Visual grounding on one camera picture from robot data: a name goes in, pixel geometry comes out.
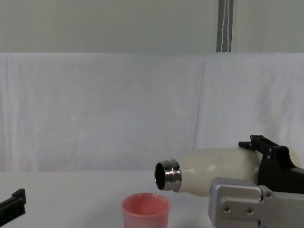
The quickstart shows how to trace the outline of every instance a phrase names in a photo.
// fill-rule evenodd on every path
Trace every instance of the bolt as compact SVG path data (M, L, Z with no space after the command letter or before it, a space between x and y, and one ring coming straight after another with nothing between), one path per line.
M252 208L248 208L248 209L246 210L246 212L247 212L247 214L251 215L251 214L253 213L253 209L252 209Z
M230 212L230 207L228 205L224 206L224 212L226 213Z
M272 192L270 192L270 191L265 192L265 197L266 198L270 198L271 196L272 196Z

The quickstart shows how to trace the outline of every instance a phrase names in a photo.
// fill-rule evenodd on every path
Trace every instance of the plastic cup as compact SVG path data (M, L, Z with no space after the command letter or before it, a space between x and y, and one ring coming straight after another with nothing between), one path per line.
M124 228L167 228L170 202L154 193L138 193L122 204Z

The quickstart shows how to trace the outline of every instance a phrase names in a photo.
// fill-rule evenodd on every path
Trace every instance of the white backdrop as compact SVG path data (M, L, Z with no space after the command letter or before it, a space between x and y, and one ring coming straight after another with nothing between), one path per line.
M1 54L0 169L153 169L264 134L303 159L304 55Z

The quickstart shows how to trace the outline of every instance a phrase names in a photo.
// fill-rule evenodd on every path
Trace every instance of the cream bottle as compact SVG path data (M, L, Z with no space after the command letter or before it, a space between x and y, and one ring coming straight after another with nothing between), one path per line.
M290 150L292 162L301 167L298 155ZM155 167L159 190L188 192L209 196L210 183L215 177L238 178L257 183L262 154L243 148L200 149L180 160L165 160Z

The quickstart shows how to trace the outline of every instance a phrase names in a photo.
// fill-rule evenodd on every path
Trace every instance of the tabletop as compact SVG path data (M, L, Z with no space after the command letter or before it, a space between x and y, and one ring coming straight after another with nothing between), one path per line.
M123 228L121 203L157 192L153 171L0 172L0 200L25 188L26 214L5 228ZM168 228L212 228L208 198L161 192L171 202Z

